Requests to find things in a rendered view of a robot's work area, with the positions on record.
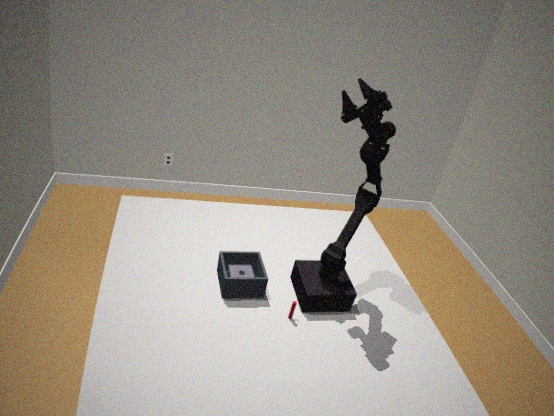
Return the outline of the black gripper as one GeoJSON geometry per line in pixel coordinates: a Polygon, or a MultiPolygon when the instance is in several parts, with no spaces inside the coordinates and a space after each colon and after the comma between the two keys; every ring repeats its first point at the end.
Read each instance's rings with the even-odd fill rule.
{"type": "Polygon", "coordinates": [[[358,79],[359,87],[362,90],[364,98],[367,99],[367,103],[356,109],[355,104],[352,103],[346,90],[342,91],[342,116],[340,116],[342,122],[348,123],[354,119],[360,118],[363,123],[362,129],[369,130],[379,125],[382,117],[378,117],[374,109],[376,105],[383,103],[387,100],[388,96],[386,92],[377,91],[367,85],[361,78],[358,79]],[[379,93],[380,92],[380,93],[379,93]],[[363,111],[361,111],[363,110],[363,111]]]}

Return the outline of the red peg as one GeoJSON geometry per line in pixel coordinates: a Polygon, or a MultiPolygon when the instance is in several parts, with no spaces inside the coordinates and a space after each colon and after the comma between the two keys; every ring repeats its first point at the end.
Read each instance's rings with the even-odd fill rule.
{"type": "Polygon", "coordinates": [[[292,304],[292,307],[291,307],[291,311],[290,311],[290,314],[289,314],[289,316],[288,316],[289,319],[292,319],[292,317],[293,317],[293,315],[294,315],[294,311],[295,311],[296,305],[297,305],[297,302],[296,302],[296,301],[293,301],[293,304],[292,304]]]}

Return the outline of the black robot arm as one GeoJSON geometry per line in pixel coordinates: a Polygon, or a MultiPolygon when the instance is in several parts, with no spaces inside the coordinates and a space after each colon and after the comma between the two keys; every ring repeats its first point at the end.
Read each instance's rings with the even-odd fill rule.
{"type": "MultiPolygon", "coordinates": [[[[383,112],[392,109],[391,102],[387,99],[383,103],[376,105],[374,111],[377,116],[383,116],[383,112]]],[[[321,256],[321,262],[324,263],[319,270],[319,277],[322,283],[338,283],[339,272],[343,272],[346,266],[346,247],[351,241],[353,235],[358,229],[365,215],[370,213],[377,206],[382,195],[380,163],[389,153],[389,144],[387,139],[395,136],[396,127],[386,121],[374,128],[367,130],[369,138],[360,148],[360,159],[366,164],[367,178],[366,181],[359,186],[355,199],[355,209],[345,224],[343,230],[337,240],[329,244],[321,256]],[[372,143],[372,144],[369,144],[372,143]],[[381,149],[384,148],[385,150],[381,149]],[[376,185],[377,194],[363,188],[366,182],[376,185]]]]}

